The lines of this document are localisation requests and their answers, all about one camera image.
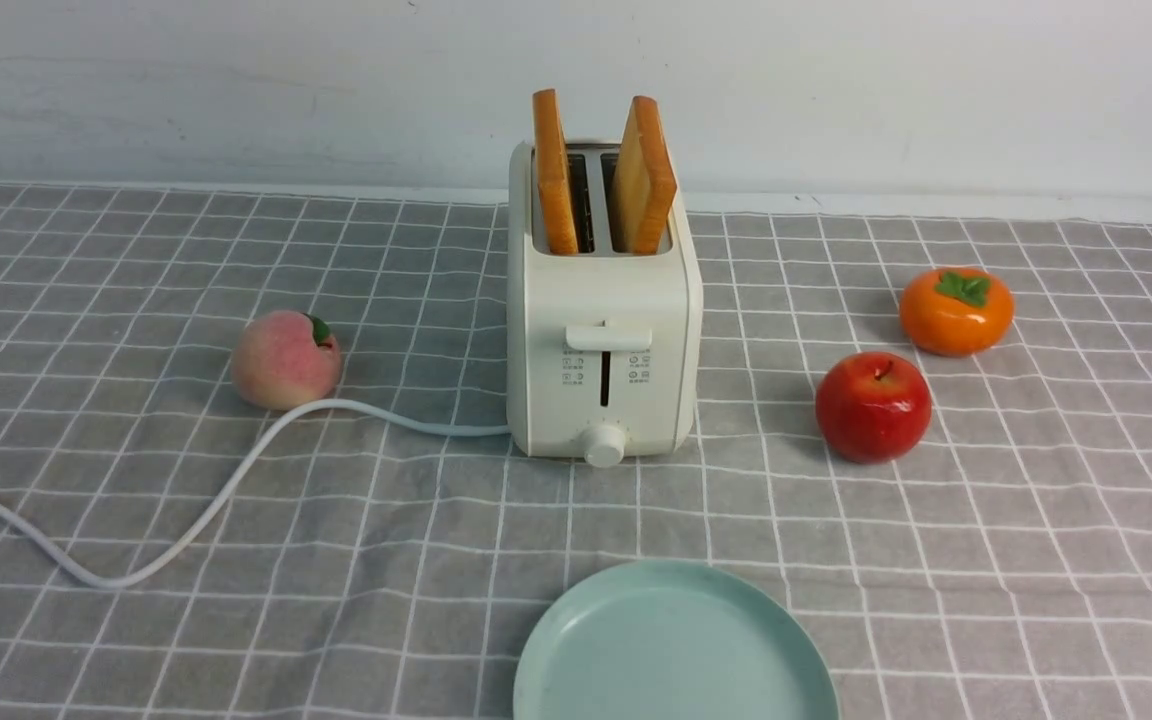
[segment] bread slice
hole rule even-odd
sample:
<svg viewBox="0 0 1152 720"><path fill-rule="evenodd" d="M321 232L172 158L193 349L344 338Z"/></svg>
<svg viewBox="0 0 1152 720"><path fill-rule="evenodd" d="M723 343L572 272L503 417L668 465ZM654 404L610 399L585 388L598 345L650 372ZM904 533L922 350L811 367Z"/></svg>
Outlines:
<svg viewBox="0 0 1152 720"><path fill-rule="evenodd" d="M571 173L567 164L567 138L558 114L558 92L541 90L531 96L536 132L536 187L540 214L553 255L576 255L576 219L573 214Z"/></svg>
<svg viewBox="0 0 1152 720"><path fill-rule="evenodd" d="M616 250L654 255L677 191L657 101L636 96L621 138L616 176L612 179L611 220Z"/></svg>

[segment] white cable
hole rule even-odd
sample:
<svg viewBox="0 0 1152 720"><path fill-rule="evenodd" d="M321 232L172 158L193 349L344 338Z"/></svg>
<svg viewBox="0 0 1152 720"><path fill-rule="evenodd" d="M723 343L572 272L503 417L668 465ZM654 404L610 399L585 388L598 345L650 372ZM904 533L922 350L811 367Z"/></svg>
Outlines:
<svg viewBox="0 0 1152 720"><path fill-rule="evenodd" d="M447 435L447 437L491 437L491 435L505 435L509 434L509 429L506 425L498 425L498 427L462 427L462 425L439 425L433 423L420 423L420 420L412 420L410 418L403 418L401 415L391 414L388 410L380 409L380 407L367 406L366 402L357 402L353 400L334 400L328 397L328 400L316 400L314 402L306 402L304 406L296 407L296 409L289 410L288 414L279 418L276 423L271 425L268 430L265 430L265 434L262 435L259 441L256 441L256 446L252 446L251 450L247 453L247 457L243 457L242 464L238 464L238 469L234 470L234 475L230 475L229 482L225 483L225 487L220 488L219 493L215 493L215 500L211 501L207 509L202 511L202 515L195 521L191 528L185 530L183 536L173 544L172 547L166 548L162 555L159 555L154 561L146 564L145 568L141 568L134 571L131 575L123 575L122 578L105 578L101 575L97 575L91 570L83 568L82 564L74 561L73 558L65 554L65 551L60 550L55 543L51 541L47 536L41 533L41 530L36 528L33 524L29 523L28 520L22 518L22 516L6 509L6 507L0 505L0 518L6 521L9 525L20 530L25 537L32 539L37 543L37 546L41 551L46 552L52 560L60 564L66 571L77 578L81 583L91 585L91 588L101 589L119 589L119 588L130 588L136 583L141 583L142 579L150 577L150 575L156 574L161 570L168 562L172 562L174 556L180 555L180 551L189 546L189 543L194 541L194 538L198 537L198 533L207 526L207 523L215 517L217 511L220 511L220 507L223 506L225 501L229 500L229 497L234 495L234 490L238 486L238 483L243 479L243 475L247 475L247 470L251 469L255 464L257 457L260 456L262 450L265 450L270 442L273 442L274 435L282 432L282 429L291 424L291 420L296 420L301 415L313 414L314 410L354 410L357 414L373 415L376 418L381 420L389 420L393 424L402 425L404 429L417 430L417 432L435 434L435 435Z"/></svg>

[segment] orange persimmon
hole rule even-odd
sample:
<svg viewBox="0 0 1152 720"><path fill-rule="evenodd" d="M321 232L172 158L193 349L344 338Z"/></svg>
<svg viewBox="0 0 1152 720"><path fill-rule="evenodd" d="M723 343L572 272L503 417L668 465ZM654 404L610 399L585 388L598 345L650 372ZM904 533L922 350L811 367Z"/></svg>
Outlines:
<svg viewBox="0 0 1152 720"><path fill-rule="evenodd" d="M986 350L1011 327L1015 301L979 268L929 270L905 287L900 324L915 346L950 357Z"/></svg>

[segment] plate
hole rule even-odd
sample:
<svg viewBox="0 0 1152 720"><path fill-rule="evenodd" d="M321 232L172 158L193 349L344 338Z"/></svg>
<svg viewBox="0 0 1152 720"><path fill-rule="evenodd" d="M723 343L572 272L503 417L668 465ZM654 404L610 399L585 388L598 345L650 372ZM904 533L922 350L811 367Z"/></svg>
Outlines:
<svg viewBox="0 0 1152 720"><path fill-rule="evenodd" d="M820 652L758 588L681 561L614 566L526 638L515 720L836 720Z"/></svg>

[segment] toaster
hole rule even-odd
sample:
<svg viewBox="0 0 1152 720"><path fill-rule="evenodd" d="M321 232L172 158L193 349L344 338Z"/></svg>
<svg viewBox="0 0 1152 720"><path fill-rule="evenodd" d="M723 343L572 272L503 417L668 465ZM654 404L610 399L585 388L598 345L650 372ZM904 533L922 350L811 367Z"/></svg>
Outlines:
<svg viewBox="0 0 1152 720"><path fill-rule="evenodd" d="M535 144L509 161L506 415L529 456L607 468L676 450L691 432L704 290L682 192L654 253L617 251L621 143L563 141L577 253L554 253Z"/></svg>

